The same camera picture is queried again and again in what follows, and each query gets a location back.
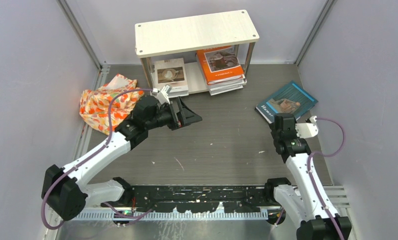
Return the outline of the aluminium rail frame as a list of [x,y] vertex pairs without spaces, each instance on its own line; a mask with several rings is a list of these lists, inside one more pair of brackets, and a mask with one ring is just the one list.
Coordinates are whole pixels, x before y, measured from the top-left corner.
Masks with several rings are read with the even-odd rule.
[[298,240],[347,240],[352,222],[341,216],[326,193],[314,165],[315,153],[307,139],[319,133],[318,116],[297,122],[290,112],[277,112],[269,123],[277,154],[287,165],[294,182],[270,178],[261,188],[242,186],[158,186],[135,188],[123,178],[92,184],[91,179],[118,157],[129,153],[149,131],[168,127],[178,130],[200,122],[181,98],[170,100],[171,87],[143,89],[119,87],[106,99],[105,129],[108,137],[85,155],[63,167],[50,166],[44,175],[41,210],[46,207],[62,221],[78,217],[85,208],[112,210],[115,223],[133,224],[151,214],[178,211],[187,219],[214,213],[224,207],[223,217],[258,214],[263,207],[280,206],[266,221],[278,225],[285,217],[295,224]]

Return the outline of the orange floral cloth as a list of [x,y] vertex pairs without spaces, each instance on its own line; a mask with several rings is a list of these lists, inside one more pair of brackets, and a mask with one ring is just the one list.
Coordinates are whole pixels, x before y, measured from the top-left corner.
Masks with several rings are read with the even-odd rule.
[[84,90],[79,104],[80,116],[94,130],[109,135],[145,94],[137,83],[136,79],[116,74],[98,89]]

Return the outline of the palm leaf cover book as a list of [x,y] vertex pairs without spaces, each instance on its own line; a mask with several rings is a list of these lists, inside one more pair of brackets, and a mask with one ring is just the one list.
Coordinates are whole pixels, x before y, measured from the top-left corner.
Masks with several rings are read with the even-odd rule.
[[232,79],[232,80],[228,80],[228,81],[222,81],[222,82],[217,82],[214,84],[209,84],[207,86],[207,89],[209,91],[213,91],[216,89],[220,89],[220,88],[227,88],[227,87],[231,87],[234,85],[239,85],[239,84],[243,84],[245,82],[246,78],[244,75],[241,75],[240,78],[237,79]]

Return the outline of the white grey cover book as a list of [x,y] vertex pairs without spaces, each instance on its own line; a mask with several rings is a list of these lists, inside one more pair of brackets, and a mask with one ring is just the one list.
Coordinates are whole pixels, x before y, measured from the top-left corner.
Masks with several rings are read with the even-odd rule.
[[208,86],[208,91],[211,96],[215,96],[215,95],[227,93],[230,91],[242,89],[244,87],[244,85],[245,85],[244,83],[236,83],[236,84]]

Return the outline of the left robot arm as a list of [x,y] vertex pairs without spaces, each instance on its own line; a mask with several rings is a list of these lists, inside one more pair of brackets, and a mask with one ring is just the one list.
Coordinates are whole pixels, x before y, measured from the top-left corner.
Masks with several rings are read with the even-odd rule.
[[42,219],[46,206],[63,221],[78,216],[86,207],[105,205],[126,207],[132,204],[134,190],[121,177],[91,184],[90,180],[114,160],[127,154],[149,136],[149,131],[168,127],[174,131],[202,121],[180,97],[175,102],[161,101],[152,95],[143,96],[130,114],[100,145],[63,167],[50,166],[42,186]]

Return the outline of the afternoon tea book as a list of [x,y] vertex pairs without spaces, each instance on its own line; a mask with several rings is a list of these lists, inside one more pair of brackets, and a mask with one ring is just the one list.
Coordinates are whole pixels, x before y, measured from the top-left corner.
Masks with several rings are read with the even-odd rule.
[[162,89],[171,86],[169,98],[185,97],[189,95],[189,87],[185,73],[183,58],[158,60],[154,63],[153,86]]

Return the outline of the teal cover book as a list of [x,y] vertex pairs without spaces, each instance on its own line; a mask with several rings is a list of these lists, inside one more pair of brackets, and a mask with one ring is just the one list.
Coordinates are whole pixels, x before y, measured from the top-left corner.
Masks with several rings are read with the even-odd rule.
[[317,103],[315,97],[291,81],[257,104],[255,110],[271,124],[280,113],[292,114],[299,120]]

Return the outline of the orange good morning book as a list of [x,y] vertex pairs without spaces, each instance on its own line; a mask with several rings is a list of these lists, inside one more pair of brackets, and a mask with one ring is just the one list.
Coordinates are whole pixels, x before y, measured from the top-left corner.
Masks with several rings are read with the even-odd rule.
[[197,50],[196,58],[208,86],[245,77],[233,45]]

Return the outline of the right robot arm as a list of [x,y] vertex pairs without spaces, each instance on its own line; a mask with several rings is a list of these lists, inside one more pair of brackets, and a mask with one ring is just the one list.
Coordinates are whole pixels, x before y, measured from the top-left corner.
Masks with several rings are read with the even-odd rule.
[[291,113],[277,113],[269,124],[276,152],[296,182],[286,177],[269,178],[264,185],[264,198],[270,205],[280,205],[296,226],[298,240],[347,240],[352,223],[341,216],[320,181],[314,156],[307,139],[318,135],[317,116],[298,123]]

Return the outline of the white two-tier shelf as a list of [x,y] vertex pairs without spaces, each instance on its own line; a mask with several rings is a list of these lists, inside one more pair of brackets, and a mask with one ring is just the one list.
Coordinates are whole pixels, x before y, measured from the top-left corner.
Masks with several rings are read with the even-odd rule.
[[135,52],[150,88],[158,82],[153,57],[232,46],[234,55],[248,44],[243,72],[247,73],[260,36],[247,10],[195,15],[135,24]]

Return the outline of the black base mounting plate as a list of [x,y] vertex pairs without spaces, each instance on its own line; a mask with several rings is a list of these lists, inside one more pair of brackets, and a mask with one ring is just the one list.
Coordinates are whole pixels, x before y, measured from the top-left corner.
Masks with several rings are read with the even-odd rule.
[[134,185],[120,200],[108,203],[142,213],[150,209],[155,213],[213,213],[219,205],[224,213],[255,213],[280,207],[260,185]]

